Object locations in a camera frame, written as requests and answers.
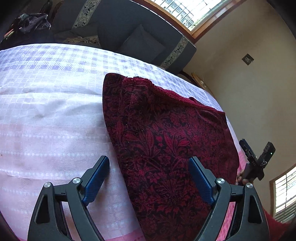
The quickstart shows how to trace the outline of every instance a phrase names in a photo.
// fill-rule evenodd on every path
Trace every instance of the wall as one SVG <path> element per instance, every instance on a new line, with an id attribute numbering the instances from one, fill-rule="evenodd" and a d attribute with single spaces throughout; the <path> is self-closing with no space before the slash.
<path id="1" fill-rule="evenodd" d="M 196 73 L 214 93 L 238 139 L 259 156 L 268 141 L 276 152 L 255 181 L 270 211 L 269 181 L 296 163 L 296 39 L 265 0 L 247 0 L 196 43 L 184 71 Z M 247 66 L 241 59 L 250 54 Z"/>

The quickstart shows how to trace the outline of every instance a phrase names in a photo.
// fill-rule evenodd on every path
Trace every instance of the red velvet cloth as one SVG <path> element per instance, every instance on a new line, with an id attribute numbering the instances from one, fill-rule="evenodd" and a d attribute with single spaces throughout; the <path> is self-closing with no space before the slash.
<path id="1" fill-rule="evenodd" d="M 276 221 L 269 213 L 265 210 L 265 216 L 268 223 L 270 241 L 278 241 L 283 233 L 287 230 L 289 224 L 280 223 Z"/>
<path id="2" fill-rule="evenodd" d="M 105 76 L 103 111 L 146 240 L 193 240 L 210 207 L 188 159 L 197 156 L 216 177 L 236 180 L 239 157 L 225 113 L 119 74 Z"/>

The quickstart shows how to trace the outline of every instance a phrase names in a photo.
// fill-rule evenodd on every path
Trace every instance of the silver rivet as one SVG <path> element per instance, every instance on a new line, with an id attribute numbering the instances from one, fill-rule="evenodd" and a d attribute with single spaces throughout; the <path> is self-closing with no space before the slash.
<path id="1" fill-rule="evenodd" d="M 49 188 L 49 187 L 50 187 L 50 185 L 51 185 L 51 183 L 50 183 L 50 182 L 46 182 L 46 183 L 44 183 L 44 187 L 45 187 L 45 188 Z"/>
<path id="2" fill-rule="evenodd" d="M 223 178 L 217 178 L 217 183 L 223 184 L 225 180 Z"/>
<path id="3" fill-rule="evenodd" d="M 72 182 L 75 184 L 80 183 L 80 178 L 79 177 L 74 178 Z"/>
<path id="4" fill-rule="evenodd" d="M 253 184 L 252 183 L 247 183 L 246 186 L 247 186 L 247 188 L 253 188 Z"/>

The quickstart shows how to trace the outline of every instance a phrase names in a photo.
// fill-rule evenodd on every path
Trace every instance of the hand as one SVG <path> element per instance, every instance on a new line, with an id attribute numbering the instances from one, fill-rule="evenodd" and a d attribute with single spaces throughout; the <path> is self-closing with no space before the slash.
<path id="1" fill-rule="evenodd" d="M 239 182 L 241 182 L 242 180 L 242 174 L 244 173 L 244 170 L 242 170 L 238 175 L 237 175 L 237 179 L 235 180 L 235 185 L 238 185 Z M 249 183 L 250 181 L 248 179 L 244 179 L 242 181 L 243 185 L 246 185 L 247 183 Z"/>

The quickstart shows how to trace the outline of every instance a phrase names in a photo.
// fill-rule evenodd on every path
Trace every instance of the red blanket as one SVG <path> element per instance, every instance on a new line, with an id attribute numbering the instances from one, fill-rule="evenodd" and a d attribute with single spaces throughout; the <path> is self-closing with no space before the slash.
<path id="1" fill-rule="evenodd" d="M 210 207 L 188 172 L 197 156 L 234 184 L 239 158 L 224 112 L 140 77 L 107 74 L 105 123 L 147 241 L 193 240 Z"/>

